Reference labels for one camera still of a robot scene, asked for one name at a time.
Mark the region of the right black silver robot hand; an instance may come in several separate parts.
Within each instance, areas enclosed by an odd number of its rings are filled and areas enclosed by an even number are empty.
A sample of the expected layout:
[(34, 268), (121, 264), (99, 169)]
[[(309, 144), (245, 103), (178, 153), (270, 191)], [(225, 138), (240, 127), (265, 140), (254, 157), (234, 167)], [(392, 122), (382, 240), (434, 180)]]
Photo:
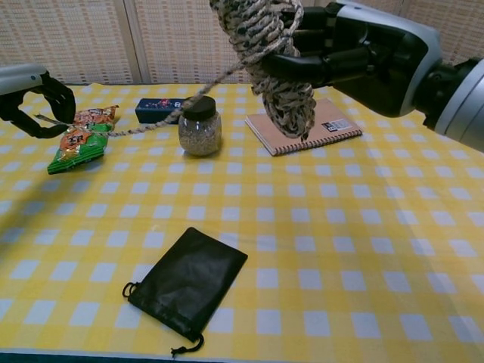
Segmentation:
[(356, 2), (305, 7), (291, 39), (299, 55), (272, 53), (262, 68), (281, 81), (331, 86), (386, 117), (417, 108), (417, 90), (442, 59), (437, 31)]

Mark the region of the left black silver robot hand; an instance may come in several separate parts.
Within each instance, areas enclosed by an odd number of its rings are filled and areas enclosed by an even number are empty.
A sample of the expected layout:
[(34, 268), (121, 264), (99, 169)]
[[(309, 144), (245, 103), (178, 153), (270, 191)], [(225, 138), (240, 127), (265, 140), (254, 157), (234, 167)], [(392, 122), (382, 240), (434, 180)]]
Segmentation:
[[(19, 109), (26, 93), (44, 96), (60, 125), (49, 128), (39, 125)], [(39, 64), (17, 64), (1, 67), (1, 120), (38, 139), (54, 138), (73, 123), (76, 101), (70, 88), (53, 78)]]

